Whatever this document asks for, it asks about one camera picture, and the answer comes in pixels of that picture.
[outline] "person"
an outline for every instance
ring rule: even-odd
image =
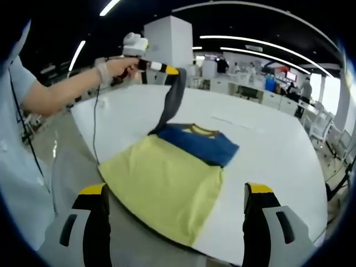
[[[22,145],[16,120],[15,101],[26,111],[50,116],[90,88],[98,87],[125,70],[137,71],[137,58],[107,61],[50,87],[40,84],[22,66],[19,53],[30,28],[30,20],[17,19],[3,36],[0,51],[0,188],[14,224],[24,240],[38,250],[45,231],[55,218],[51,178],[44,163],[35,162]]]
[[[250,72],[252,73],[252,75],[256,75],[257,71],[256,71],[256,68],[255,68],[255,65],[251,62],[250,63]]]
[[[305,79],[305,82],[303,83],[303,85],[300,88],[301,90],[301,97],[300,100],[306,102],[306,103],[310,103],[310,99],[311,99],[311,95],[312,95],[312,86],[310,85],[310,78],[307,77]]]
[[[299,90],[297,89],[294,82],[291,82],[287,89],[287,97],[295,102],[299,102],[300,96],[298,94]]]
[[[232,73],[231,74],[237,74],[240,71],[240,67],[237,62],[235,62],[234,66],[232,67]]]
[[[196,60],[193,60],[194,76],[201,76],[201,68],[196,64]]]
[[[225,58],[220,57],[216,59],[217,61],[217,72],[218,73],[226,73],[226,70],[229,68],[229,64],[225,60]]]

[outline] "light blue shirt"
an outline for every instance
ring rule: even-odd
[[[36,78],[22,66],[17,55],[11,55],[9,60],[8,65],[12,62],[9,68],[5,65],[5,71],[0,72],[0,190],[23,238],[38,250],[55,216],[49,192],[51,185],[49,176],[45,175],[46,179],[42,177],[33,155],[22,144],[22,126],[16,119],[17,109],[9,73],[19,103],[22,103]]]

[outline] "blue object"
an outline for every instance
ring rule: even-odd
[[[273,78],[270,78],[270,77],[267,78],[267,79],[266,79],[266,86],[265,86],[265,89],[266,89],[267,91],[274,92],[275,88],[276,88],[276,82],[275,82],[275,80],[274,80]]]
[[[166,125],[157,135],[207,164],[221,167],[230,162],[239,148],[221,132],[210,138],[194,132],[185,132],[178,126]]]

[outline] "wristwatch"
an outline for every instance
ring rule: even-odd
[[[100,63],[96,66],[101,76],[101,83],[104,85],[109,85],[112,82],[112,77],[109,75],[106,63]]]

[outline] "blue shirt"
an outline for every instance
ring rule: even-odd
[[[17,55],[10,55],[0,72],[0,190],[19,232],[33,249],[38,250],[55,214],[49,176],[42,177],[33,155],[25,150],[20,137],[22,126],[16,119],[9,73],[19,103],[36,78],[22,66]]]
[[[184,125],[166,125],[157,135],[212,166],[225,167],[239,149],[238,145],[221,132],[215,132],[210,138],[194,132],[185,132]]]

